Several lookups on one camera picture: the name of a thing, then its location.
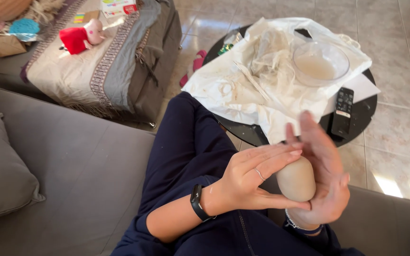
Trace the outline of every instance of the clear glass bowl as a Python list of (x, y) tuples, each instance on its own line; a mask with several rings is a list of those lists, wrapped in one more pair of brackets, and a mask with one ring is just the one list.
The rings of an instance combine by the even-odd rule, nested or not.
[(294, 50), (292, 59), (295, 77), (307, 86), (334, 84), (349, 71), (346, 54), (328, 43), (304, 43)]

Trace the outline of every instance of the wicker basket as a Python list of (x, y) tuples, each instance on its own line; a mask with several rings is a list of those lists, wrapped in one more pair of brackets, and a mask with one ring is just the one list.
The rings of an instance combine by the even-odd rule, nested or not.
[(15, 19), (31, 2), (32, 0), (0, 0), (0, 21)]

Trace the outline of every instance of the black fitness tracker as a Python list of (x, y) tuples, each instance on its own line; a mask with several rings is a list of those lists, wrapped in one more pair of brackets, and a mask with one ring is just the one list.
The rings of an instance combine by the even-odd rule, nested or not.
[(208, 214), (202, 209), (202, 206), (200, 205), (200, 198), (202, 197), (202, 188), (203, 186), (200, 184), (196, 184), (194, 188), (192, 188), (192, 193), (191, 193), (191, 206), (192, 209), (194, 209), (194, 212), (196, 212), (197, 216), (202, 220), (202, 222), (205, 222), (209, 219), (214, 219), (216, 216), (208, 216)]

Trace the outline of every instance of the white plastic bag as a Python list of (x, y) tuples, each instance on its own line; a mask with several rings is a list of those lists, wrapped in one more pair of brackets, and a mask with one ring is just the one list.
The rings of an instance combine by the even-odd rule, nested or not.
[[(333, 44), (349, 58), (350, 70), (336, 84), (307, 87), (295, 80), (293, 50), (310, 40), (294, 31), (301, 28), (308, 30), (313, 41)], [(293, 123), (294, 133), (300, 134), (301, 111), (311, 111), (319, 122), (328, 99), (345, 82), (371, 66), (371, 59), (352, 44), (355, 42), (348, 38), (343, 41), (311, 19), (261, 18), (230, 51), (197, 70), (182, 90), (214, 114), (239, 123), (260, 125), (270, 144), (275, 144), (285, 140), (286, 123)], [(270, 100), (265, 100), (235, 62), (252, 72)]]

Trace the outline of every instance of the blue crocheted item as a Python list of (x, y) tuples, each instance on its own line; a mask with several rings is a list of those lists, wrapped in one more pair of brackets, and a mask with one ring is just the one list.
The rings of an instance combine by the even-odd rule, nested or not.
[(22, 18), (12, 23), (9, 34), (36, 34), (39, 32), (39, 24), (34, 20)]

